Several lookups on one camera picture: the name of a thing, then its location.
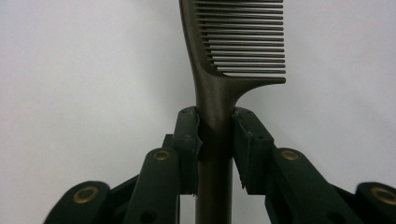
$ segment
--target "brass grommet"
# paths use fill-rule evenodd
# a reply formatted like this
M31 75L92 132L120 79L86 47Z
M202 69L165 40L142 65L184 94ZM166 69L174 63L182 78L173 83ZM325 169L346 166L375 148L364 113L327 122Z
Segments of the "brass grommet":
M300 159L300 156L296 152L293 152L290 150L282 151L281 155L284 159L286 159L288 161L296 161L296 160Z
M166 161L171 157L171 153L165 150L154 153L154 159L157 161Z
M383 203L396 205L396 194L388 189L373 187L371 193L375 198Z
M99 194L99 188L95 186L88 186L77 191L73 197L75 203L88 203L95 199Z

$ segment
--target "comb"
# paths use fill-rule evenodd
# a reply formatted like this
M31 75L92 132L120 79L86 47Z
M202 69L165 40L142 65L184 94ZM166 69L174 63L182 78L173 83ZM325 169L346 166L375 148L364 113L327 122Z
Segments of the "comb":
M283 6L278 0L180 0L203 145L196 223L231 223L233 122L237 100L283 84Z

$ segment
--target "clamp jaw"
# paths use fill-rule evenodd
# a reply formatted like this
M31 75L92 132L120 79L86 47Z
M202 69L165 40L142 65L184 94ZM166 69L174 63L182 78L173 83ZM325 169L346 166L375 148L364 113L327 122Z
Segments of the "clamp jaw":
M45 224L179 223L179 195L198 189L199 122L195 107L181 110L174 134L148 153L140 175L114 189L94 181L74 186ZM266 196L272 223L396 223L395 188L362 183L352 194L331 185L303 153L277 148L254 113L239 107L233 157L247 194Z

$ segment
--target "comb teeth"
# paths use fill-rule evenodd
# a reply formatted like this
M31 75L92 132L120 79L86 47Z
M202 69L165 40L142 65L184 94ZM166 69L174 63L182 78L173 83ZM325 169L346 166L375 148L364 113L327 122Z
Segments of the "comb teeth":
M285 74L281 0L195 0L210 64L225 75Z

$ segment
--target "white background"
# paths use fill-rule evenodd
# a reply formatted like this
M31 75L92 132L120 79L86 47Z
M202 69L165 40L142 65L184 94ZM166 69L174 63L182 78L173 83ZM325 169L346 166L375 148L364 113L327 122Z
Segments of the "white background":
M396 2L284 6L288 82L238 105L329 182L396 187ZM74 185L137 175L194 104L177 1L2 0L0 223L42 223ZM233 223L269 223L236 170L233 192Z

